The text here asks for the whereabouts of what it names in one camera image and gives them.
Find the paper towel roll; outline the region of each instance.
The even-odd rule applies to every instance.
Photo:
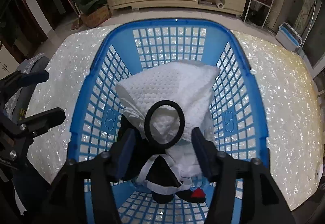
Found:
[[[219,9],[223,9],[224,8],[224,5],[223,3],[221,2],[221,0],[213,0],[216,4],[216,6],[219,8]]]

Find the cardboard box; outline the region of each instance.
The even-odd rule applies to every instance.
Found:
[[[81,14],[82,22],[89,28],[94,28],[111,17],[108,6],[100,7],[89,15]]]

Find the white wall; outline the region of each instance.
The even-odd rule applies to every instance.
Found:
[[[40,6],[37,3],[37,0],[25,0],[30,11],[32,12],[33,16],[35,17],[36,21],[38,22],[39,26],[42,28],[43,32],[47,35],[51,30],[52,27],[48,23],[45,15],[43,14]]]

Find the plastic storage box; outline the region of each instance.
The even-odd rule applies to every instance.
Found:
[[[92,159],[109,150],[117,139],[123,106],[115,84],[148,68],[173,60],[198,60],[219,67],[210,106],[215,144],[235,159],[269,156],[264,107],[250,65],[234,35],[220,24],[195,19],[157,19],[130,22],[111,31],[101,44],[80,91],[71,124],[68,158]],[[122,223],[203,223],[215,183],[193,177],[206,203],[194,204],[176,197],[157,204],[150,190],[132,181],[112,183]],[[232,223],[239,223],[243,183],[237,180]],[[91,182],[85,180],[88,223],[94,223]]]
[[[294,51],[302,44],[300,35],[288,23],[280,25],[276,39],[289,51]]]

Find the black hair tie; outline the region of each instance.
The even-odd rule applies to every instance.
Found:
[[[150,119],[152,114],[161,106],[163,105],[168,105],[173,107],[174,109],[176,109],[177,113],[178,113],[178,117],[179,117],[179,129],[178,132],[176,133],[176,136],[168,143],[165,144],[161,144],[159,142],[157,142],[153,137],[152,134],[150,132]],[[153,146],[160,148],[160,149],[168,149],[170,147],[172,147],[173,145],[175,145],[179,139],[181,138],[183,132],[184,132],[184,128],[185,128],[185,118],[184,118],[184,113],[181,109],[181,107],[174,101],[170,101],[170,100],[162,100],[162,101],[158,101],[155,104],[153,104],[150,109],[147,112],[146,118],[144,120],[144,133],[146,134],[146,137],[149,141],[150,144],[152,144]]]

